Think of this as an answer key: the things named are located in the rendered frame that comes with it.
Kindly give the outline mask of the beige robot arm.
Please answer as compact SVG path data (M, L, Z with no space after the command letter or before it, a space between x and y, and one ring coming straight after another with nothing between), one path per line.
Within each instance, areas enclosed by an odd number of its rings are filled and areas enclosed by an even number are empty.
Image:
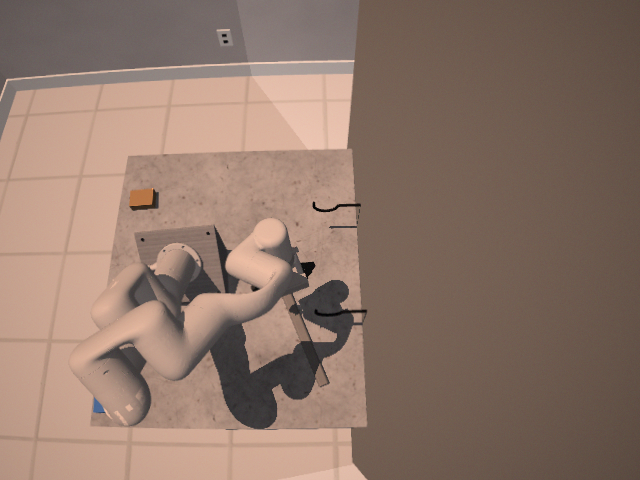
M282 221L260 221L225 263L231 276L259 290L203 293L182 312L181 298L201 270L194 248L171 243L154 265L127 266L92 305L91 317L100 330L72 351L71 371L113 422L137 425L151 406L150 389L139 374L146 361L168 380L187 377L230 326L261 317L281 297L309 287L293 263L297 252Z

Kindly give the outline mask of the blue block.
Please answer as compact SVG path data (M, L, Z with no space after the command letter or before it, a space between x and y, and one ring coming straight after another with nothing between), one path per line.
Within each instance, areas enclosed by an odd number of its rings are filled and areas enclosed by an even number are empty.
M93 408L93 413L105 413L102 405L96 400L96 398L94 397L94 408Z

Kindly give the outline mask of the brown wall panel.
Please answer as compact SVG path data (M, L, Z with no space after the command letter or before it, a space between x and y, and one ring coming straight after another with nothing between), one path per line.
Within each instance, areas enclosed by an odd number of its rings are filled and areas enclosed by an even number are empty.
M352 463L372 421L367 480L640 480L640 0L358 19Z

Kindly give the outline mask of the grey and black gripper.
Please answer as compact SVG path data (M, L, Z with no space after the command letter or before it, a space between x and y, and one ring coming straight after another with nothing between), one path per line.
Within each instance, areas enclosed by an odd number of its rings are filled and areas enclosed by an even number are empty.
M300 263L299 258L297 256L297 254L294 255L294 265L296 267L296 270L298 272L298 275L301 275L303 273L305 273L307 279L308 276L312 273L312 270L315 268L315 264L314 262L304 262L304 263ZM297 259L298 258L298 259ZM251 286L252 291L257 291L259 290L258 288Z

